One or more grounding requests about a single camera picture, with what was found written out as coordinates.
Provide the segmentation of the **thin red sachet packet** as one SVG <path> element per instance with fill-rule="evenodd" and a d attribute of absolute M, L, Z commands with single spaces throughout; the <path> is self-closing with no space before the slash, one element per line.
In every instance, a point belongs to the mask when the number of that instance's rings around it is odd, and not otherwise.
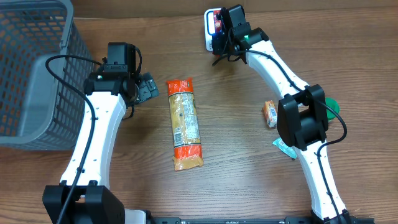
<path fill-rule="evenodd" d="M 221 21 L 220 10 L 213 11 L 213 20 L 214 20 L 215 33 L 221 32 L 223 25 Z"/>

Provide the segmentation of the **long orange noodle packet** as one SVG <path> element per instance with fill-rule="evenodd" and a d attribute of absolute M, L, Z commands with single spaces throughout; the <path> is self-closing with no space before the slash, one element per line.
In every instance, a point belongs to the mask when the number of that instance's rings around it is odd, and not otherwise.
<path fill-rule="evenodd" d="M 174 139 L 174 169 L 201 167 L 202 146 L 192 79 L 168 80 L 166 84 Z"/>

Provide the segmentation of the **small orange snack box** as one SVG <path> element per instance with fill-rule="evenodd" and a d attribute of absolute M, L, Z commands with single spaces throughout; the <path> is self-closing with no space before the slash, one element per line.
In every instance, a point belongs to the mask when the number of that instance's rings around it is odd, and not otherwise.
<path fill-rule="evenodd" d="M 268 127 L 275 128 L 277 126 L 277 110 L 272 100 L 264 103 L 263 113 Z"/>

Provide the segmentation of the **green lidded can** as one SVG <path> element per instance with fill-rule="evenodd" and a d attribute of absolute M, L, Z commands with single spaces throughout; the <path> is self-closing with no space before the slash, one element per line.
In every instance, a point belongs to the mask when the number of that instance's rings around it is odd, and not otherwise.
<path fill-rule="evenodd" d="M 335 113 L 339 114 L 340 113 L 340 106 L 337 103 L 337 101 L 335 101 L 333 98 L 325 98 L 325 103 L 327 106 L 329 106 Z M 336 118 L 336 116 L 330 111 L 330 110 L 326 110 L 327 113 L 327 118 L 329 121 L 333 120 Z"/>

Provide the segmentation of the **teal wet wipes pack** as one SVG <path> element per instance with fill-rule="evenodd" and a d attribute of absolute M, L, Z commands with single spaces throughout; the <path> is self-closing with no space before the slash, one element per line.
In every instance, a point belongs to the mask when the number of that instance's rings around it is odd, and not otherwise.
<path fill-rule="evenodd" d="M 292 160 L 296 160 L 297 154 L 295 150 L 292 147 L 287 146 L 281 138 L 276 139 L 272 144 L 278 147 L 280 151 L 288 155 Z"/>

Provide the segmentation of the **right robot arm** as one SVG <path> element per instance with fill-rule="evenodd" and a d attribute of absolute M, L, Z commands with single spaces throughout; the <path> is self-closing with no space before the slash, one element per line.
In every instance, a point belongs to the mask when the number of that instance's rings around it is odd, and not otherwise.
<path fill-rule="evenodd" d="M 326 104 L 320 85 L 300 79 L 279 57 L 268 35 L 253 29 L 242 5 L 204 13 L 206 48 L 219 60 L 242 60 L 279 96 L 277 131 L 298 155 L 310 191 L 313 223 L 354 223 L 337 191 L 327 147 L 327 113 L 341 116 Z"/>

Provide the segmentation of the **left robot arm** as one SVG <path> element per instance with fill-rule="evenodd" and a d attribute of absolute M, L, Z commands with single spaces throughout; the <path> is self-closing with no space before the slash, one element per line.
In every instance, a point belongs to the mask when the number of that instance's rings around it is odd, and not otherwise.
<path fill-rule="evenodd" d="M 53 223 L 150 223 L 145 210 L 126 209 L 109 189 L 114 142 L 126 110 L 159 95 L 150 73 L 141 73 L 142 54 L 125 42 L 110 42 L 108 55 L 78 90 L 51 76 L 85 101 L 72 158 L 58 185 L 45 187 L 42 201 Z"/>

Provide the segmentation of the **white barcode scanner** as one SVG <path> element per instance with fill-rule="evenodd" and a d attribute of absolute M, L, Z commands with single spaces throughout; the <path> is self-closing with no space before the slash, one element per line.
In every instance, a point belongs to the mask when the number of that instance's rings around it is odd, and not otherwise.
<path fill-rule="evenodd" d="M 207 51 L 212 52 L 213 51 L 213 46 L 212 46 L 212 39 L 213 39 L 213 34 L 215 34 L 215 27 L 214 27 L 214 20 L 213 20 L 213 11 L 215 10 L 221 10 L 221 8 L 212 8 L 208 9 L 204 13 L 204 28 L 205 28 L 205 45 Z"/>

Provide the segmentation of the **grey plastic shopping basket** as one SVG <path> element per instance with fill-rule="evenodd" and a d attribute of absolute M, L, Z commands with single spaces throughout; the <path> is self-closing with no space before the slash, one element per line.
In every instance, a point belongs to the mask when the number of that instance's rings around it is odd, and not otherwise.
<path fill-rule="evenodd" d="M 70 1 L 1 1 L 1 146 L 74 148 L 85 102 L 49 71 L 82 90 L 90 57 Z"/>

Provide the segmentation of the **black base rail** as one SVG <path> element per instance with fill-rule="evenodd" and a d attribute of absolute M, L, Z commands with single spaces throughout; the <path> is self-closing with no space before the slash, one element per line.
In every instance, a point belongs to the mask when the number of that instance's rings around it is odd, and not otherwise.
<path fill-rule="evenodd" d="M 179 217 L 154 217 L 151 224 L 310 224 L 312 217 L 286 217 L 284 219 L 181 219 Z"/>

